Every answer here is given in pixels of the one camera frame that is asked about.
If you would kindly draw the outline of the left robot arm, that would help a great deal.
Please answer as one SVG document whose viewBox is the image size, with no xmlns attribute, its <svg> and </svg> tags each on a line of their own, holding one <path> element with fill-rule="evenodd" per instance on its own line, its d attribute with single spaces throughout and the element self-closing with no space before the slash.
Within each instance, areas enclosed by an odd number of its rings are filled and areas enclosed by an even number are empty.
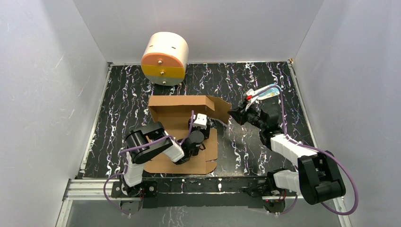
<svg viewBox="0 0 401 227">
<path fill-rule="evenodd" d="M 184 164 L 206 148 L 203 142 L 209 138 L 209 134 L 208 122 L 192 126 L 189 136 L 179 140 L 169 135 L 161 122 L 130 131 L 125 138 L 129 151 L 123 155 L 126 158 L 126 168 L 123 176 L 119 177 L 122 193 L 129 197 L 139 195 L 146 162 L 164 154 L 174 164 Z"/>
</svg>

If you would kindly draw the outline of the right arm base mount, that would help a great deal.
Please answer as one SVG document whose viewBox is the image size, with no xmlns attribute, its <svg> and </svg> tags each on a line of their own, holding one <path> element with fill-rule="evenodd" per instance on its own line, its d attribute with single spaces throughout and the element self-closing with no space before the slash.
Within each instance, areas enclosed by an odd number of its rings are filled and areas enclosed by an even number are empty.
<svg viewBox="0 0 401 227">
<path fill-rule="evenodd" d="M 295 200 L 289 208 L 286 208 L 285 199 L 291 195 L 290 189 L 279 188 L 272 174 L 268 174 L 264 180 L 250 181 L 248 186 L 242 189 L 242 192 L 251 197 L 270 197 L 270 199 L 263 200 L 263 207 L 268 213 L 276 217 L 292 210 L 298 199 L 298 195 L 294 193 Z"/>
</svg>

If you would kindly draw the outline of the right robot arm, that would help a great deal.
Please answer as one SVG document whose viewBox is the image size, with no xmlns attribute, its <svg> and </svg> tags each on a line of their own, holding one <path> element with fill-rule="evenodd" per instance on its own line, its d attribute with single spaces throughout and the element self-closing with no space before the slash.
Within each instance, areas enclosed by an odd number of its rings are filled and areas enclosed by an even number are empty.
<svg viewBox="0 0 401 227">
<path fill-rule="evenodd" d="M 244 105 L 231 109 L 228 114 L 240 125 L 249 123 L 257 127 L 264 146 L 289 160 L 297 171 L 278 169 L 268 172 L 267 192 L 273 196 L 284 190 L 303 196 L 307 203 L 314 205 L 342 197 L 346 187 L 337 164 L 326 154 L 305 148 L 295 142 L 279 126 L 279 112 L 273 107 L 258 112 L 253 106 Z"/>
</svg>

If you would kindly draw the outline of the brown cardboard box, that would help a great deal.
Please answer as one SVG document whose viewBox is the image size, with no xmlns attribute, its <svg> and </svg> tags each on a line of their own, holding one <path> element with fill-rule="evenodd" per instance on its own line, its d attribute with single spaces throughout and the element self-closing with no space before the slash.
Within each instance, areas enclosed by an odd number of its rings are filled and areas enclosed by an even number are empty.
<svg viewBox="0 0 401 227">
<path fill-rule="evenodd" d="M 150 96 L 148 109 L 154 122 L 161 122 L 168 134 L 177 140 L 184 138 L 189 131 L 188 121 L 191 111 L 205 114 L 228 124 L 231 104 L 220 97 L 206 95 L 189 96 Z M 144 165 L 151 174 L 194 174 L 206 175 L 217 167 L 218 131 L 210 130 L 204 142 L 205 149 L 181 165 L 174 164 L 167 155 L 161 153 Z"/>
</svg>

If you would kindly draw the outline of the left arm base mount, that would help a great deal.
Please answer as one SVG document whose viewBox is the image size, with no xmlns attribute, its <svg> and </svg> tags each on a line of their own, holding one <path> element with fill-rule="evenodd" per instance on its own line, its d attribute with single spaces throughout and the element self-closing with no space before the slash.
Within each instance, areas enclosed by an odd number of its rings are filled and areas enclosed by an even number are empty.
<svg viewBox="0 0 401 227">
<path fill-rule="evenodd" d="M 119 208 L 134 214 L 138 212 L 145 198 L 155 198 L 157 196 L 156 181 L 142 181 L 133 187 L 126 186 L 123 181 L 113 183 L 111 198 L 119 201 Z"/>
</svg>

